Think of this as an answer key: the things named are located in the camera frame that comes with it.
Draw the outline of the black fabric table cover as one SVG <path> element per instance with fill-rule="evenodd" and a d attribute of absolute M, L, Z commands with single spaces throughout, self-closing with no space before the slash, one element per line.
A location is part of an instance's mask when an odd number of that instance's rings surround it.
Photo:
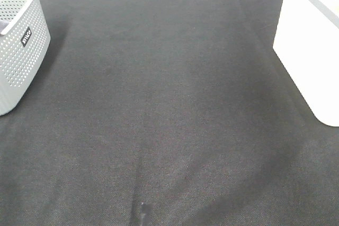
<path fill-rule="evenodd" d="M 272 49 L 282 0 L 40 1 L 1 225 L 338 225 L 338 128 Z"/>

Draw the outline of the white plastic box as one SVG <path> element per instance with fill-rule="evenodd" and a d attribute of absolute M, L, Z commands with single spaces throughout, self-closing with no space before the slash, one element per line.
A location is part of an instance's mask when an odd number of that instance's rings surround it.
<path fill-rule="evenodd" d="M 338 126 L 338 0 L 283 0 L 273 50 L 325 125 Z"/>

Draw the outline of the grey perforated plastic basket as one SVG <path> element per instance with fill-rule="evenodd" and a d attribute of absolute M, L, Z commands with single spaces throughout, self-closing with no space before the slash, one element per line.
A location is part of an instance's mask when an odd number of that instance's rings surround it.
<path fill-rule="evenodd" d="M 17 106 L 49 43 L 40 0 L 1 0 L 1 115 Z"/>

